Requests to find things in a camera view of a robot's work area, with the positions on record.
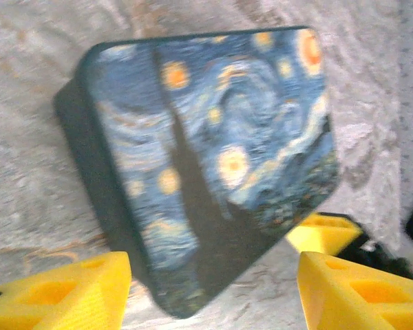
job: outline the crescent moon painting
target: crescent moon painting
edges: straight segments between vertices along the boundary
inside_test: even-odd
[[[114,45],[89,94],[160,304],[193,315],[338,184],[308,28]]]

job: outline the yellow plastic wedge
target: yellow plastic wedge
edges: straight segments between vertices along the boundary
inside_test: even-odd
[[[131,283],[125,252],[0,285],[0,330],[120,329]]]
[[[413,330],[413,280],[318,252],[297,280],[308,330]]]
[[[336,256],[355,240],[362,229],[344,217],[312,213],[286,239],[298,251],[321,252]]]

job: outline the gray speckled countertop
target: gray speckled countertop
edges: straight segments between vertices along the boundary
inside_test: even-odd
[[[344,212],[399,246],[396,0],[0,1],[0,283],[108,251],[50,105],[101,41],[312,25],[320,34]],[[206,309],[175,321],[134,282],[124,329],[305,329],[282,241]]]

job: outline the swirling sky painting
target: swirling sky painting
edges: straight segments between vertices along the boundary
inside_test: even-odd
[[[313,30],[112,45],[87,81],[175,316],[205,305],[337,186]]]

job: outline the yellow foam block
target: yellow foam block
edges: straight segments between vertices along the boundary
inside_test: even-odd
[[[0,330],[120,329],[129,258],[110,252],[0,285]]]
[[[286,239],[298,252],[313,251],[335,256],[362,232],[359,226],[344,217],[312,213],[293,228]]]
[[[413,330],[413,280],[318,252],[297,280],[308,330]]]

